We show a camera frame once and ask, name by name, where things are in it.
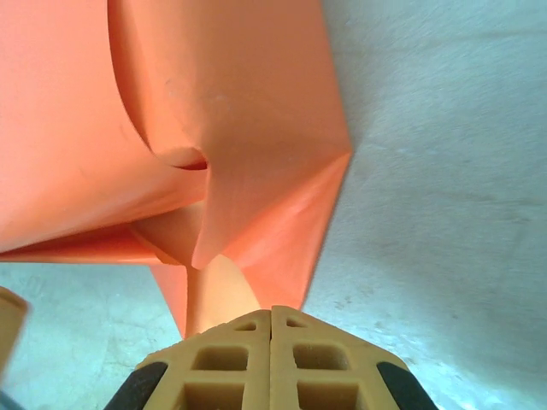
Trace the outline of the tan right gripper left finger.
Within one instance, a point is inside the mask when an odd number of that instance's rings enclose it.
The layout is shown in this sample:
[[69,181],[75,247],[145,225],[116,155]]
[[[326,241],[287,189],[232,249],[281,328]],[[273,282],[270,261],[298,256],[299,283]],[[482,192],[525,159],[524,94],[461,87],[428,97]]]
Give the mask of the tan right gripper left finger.
[[148,354],[110,409],[268,409],[271,312],[257,310]]

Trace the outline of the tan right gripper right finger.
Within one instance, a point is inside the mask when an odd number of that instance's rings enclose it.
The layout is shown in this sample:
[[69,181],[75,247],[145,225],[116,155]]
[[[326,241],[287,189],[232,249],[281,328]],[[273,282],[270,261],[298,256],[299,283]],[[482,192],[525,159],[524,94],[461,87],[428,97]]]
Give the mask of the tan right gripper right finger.
[[396,355],[290,307],[271,310],[270,407],[430,409]]

